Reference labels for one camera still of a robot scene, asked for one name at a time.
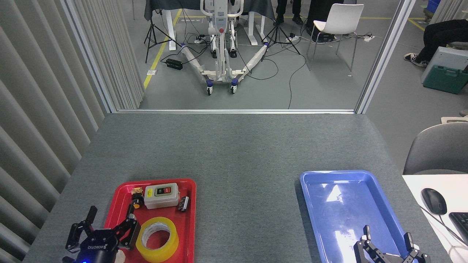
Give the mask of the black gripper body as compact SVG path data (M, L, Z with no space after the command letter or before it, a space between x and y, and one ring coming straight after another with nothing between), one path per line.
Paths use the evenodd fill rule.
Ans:
M95 230L80 244L76 263L113 263L119 241L112 229Z

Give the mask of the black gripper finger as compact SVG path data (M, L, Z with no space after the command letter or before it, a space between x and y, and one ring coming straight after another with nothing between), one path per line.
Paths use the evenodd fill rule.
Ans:
M136 220L134 210L134 204L130 204L128 206L125 219L120 224L112 228L112 235L117 238L117 248L133 250L136 246L141 225Z
M405 233L403 238L408 254L402 259L401 263L413 263L414 260L417 260L418 263L431 262L431 257L428 254L423 253L419 248L416 248L416 245L413 243L411 233Z
M85 220L82 220L79 223L72 224L66 242L67 251L69 251L70 253L77 253L79 251L80 238L83 231L85 232L88 238L91 238L92 241L95 241L96 236L94 234L95 230L92 227L92 223L95 220L97 211L97 207L92 205L89 208L89 212Z
M364 235L353 246L356 262L370 263L372 261L373 263L387 263L388 261L384 253L371 242L370 226L364 226L363 231ZM371 261L366 258L365 252L370 256Z

